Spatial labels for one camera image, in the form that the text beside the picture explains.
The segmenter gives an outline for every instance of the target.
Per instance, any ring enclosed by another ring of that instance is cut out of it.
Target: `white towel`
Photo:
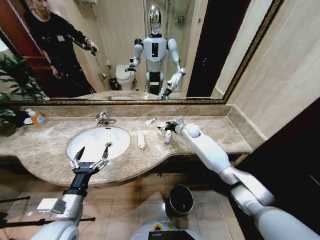
[[[144,132],[138,131],[138,148],[144,150],[146,147]]]

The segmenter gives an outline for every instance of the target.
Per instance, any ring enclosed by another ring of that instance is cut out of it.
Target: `small bottle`
[[[28,108],[25,111],[29,114],[33,124],[37,127],[43,127],[48,123],[48,119],[46,117],[42,116],[40,113],[32,111],[31,108]]]
[[[172,138],[172,132],[171,130],[167,130],[164,137],[164,144],[169,145],[171,138]]]

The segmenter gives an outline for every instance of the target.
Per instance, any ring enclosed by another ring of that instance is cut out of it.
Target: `label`
[[[153,231],[163,231],[164,227],[162,226],[162,224],[160,222],[157,222],[156,224],[153,225],[152,230]]]
[[[36,121],[37,121],[39,124],[45,124],[45,123],[46,123],[46,119],[45,119],[43,116],[37,116],[37,117],[36,117]]]
[[[57,35],[56,37],[58,38],[59,42],[64,42],[65,41],[65,38],[62,35]]]

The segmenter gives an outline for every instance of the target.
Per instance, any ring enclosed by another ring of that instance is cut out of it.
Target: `chrome robot head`
[[[160,32],[161,25],[161,12],[160,7],[152,5],[149,9],[149,21],[151,27],[151,33],[157,35]]]

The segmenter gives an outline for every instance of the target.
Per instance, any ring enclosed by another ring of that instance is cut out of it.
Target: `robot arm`
[[[77,226],[83,214],[83,201],[87,196],[89,180],[109,162],[107,158],[110,146],[108,142],[101,160],[97,162],[79,162],[85,147],[70,159],[72,171],[75,173],[71,186],[63,192],[61,199],[44,198],[37,207],[41,213],[56,214],[57,220],[43,227],[31,240],[78,240]]]
[[[168,99],[168,96],[178,86],[178,84],[182,80],[182,77],[186,74],[186,69],[184,67],[180,67],[180,57],[178,53],[178,46],[176,40],[170,39],[167,43],[167,48],[171,54],[173,63],[176,66],[176,73],[173,74],[171,79],[166,83],[167,86],[164,94],[161,96],[162,99]]]
[[[141,54],[144,50],[144,43],[141,39],[137,38],[134,40],[134,57],[130,58],[129,68],[125,69],[125,71],[137,71],[137,68],[141,61]]]
[[[268,206],[275,200],[268,189],[251,174],[231,166],[225,151],[197,125],[185,124],[182,116],[167,124],[163,130],[172,130],[182,135],[208,169],[216,172],[227,184],[237,183],[231,190],[231,196],[246,214],[253,216],[256,227],[264,239],[320,240],[318,234],[294,216]]]

